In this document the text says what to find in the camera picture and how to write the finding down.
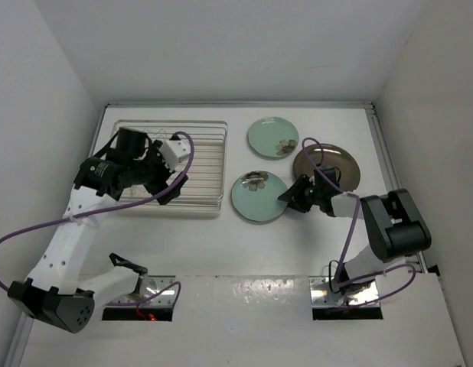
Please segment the teal flower plate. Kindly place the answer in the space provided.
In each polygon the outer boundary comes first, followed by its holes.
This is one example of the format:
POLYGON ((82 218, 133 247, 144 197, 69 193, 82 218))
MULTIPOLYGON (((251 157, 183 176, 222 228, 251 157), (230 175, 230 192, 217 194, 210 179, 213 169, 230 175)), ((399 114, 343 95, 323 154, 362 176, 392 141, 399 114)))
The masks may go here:
POLYGON ((247 131, 250 147, 260 156, 281 159, 298 146, 298 129, 287 119, 277 116, 255 121, 247 131))
POLYGON ((281 178, 268 171, 250 171, 240 176, 232 186, 233 208, 252 222, 270 222, 281 216, 287 203, 278 199, 286 192, 281 178))

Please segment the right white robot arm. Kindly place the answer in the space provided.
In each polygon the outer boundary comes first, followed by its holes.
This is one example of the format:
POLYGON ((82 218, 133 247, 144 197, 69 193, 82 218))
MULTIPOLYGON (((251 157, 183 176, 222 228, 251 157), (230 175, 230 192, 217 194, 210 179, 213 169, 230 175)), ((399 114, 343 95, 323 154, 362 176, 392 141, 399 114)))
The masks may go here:
POLYGON ((333 274, 328 276, 328 289, 342 297, 358 291, 380 275, 405 268, 410 279, 388 294, 352 305, 347 301, 336 310, 354 309, 392 297, 409 287, 417 270, 406 259, 428 249, 432 237, 408 190, 398 189, 378 196, 359 196, 340 188, 333 168, 314 169, 314 177, 301 175, 278 200, 300 213, 308 213, 317 206, 324 214, 334 218, 350 218, 344 247, 333 274), (358 221, 363 221, 366 246, 353 258, 346 260, 352 236, 358 221))

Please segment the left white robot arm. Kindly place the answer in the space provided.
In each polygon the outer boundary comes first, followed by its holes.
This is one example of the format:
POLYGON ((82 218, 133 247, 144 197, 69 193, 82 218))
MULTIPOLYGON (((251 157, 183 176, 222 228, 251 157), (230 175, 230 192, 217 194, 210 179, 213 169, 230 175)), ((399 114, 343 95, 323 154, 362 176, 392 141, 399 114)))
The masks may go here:
POLYGON ((112 253, 108 272, 83 281, 83 263, 108 213, 170 203, 193 160, 194 142, 185 132, 153 140, 120 128, 80 165, 63 218, 51 222, 56 231, 50 244, 28 276, 7 288, 8 298, 30 318, 78 333, 96 308, 139 294, 147 268, 112 253))

